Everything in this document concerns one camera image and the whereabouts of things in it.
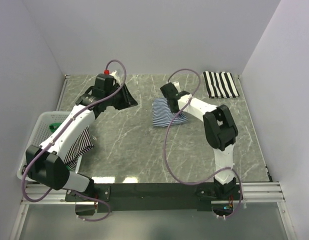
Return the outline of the blue white striped tank top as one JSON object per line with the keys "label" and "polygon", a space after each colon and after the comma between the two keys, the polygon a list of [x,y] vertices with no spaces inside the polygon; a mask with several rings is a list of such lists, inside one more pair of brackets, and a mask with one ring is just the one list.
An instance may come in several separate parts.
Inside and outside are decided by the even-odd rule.
{"label": "blue white striped tank top", "polygon": [[152,104],[152,126],[168,127],[175,113],[171,112],[167,99],[164,97],[155,98]]}

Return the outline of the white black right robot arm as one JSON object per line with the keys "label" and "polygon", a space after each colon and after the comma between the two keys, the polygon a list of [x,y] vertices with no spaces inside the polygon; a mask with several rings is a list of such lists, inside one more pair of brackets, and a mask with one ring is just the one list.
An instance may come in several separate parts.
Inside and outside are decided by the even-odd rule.
{"label": "white black right robot arm", "polygon": [[178,82],[169,82],[160,88],[161,93],[173,113],[185,112],[203,122],[206,140],[214,152],[214,195],[224,200],[233,194],[236,186],[233,151],[238,128],[226,105],[204,102],[187,91],[179,91],[178,85]]}

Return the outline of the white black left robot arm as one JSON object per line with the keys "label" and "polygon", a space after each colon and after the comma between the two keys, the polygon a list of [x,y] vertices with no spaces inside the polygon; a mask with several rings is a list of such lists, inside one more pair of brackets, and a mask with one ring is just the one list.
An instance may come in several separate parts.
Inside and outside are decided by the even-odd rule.
{"label": "white black left robot arm", "polygon": [[50,190],[75,191],[83,201],[96,196],[95,183],[90,177],[70,170],[69,163],[89,151],[89,126],[107,107],[123,110],[137,106],[125,81],[117,71],[105,70],[96,76],[90,86],[75,102],[65,121],[38,146],[25,151],[26,168],[22,181],[30,178]]}

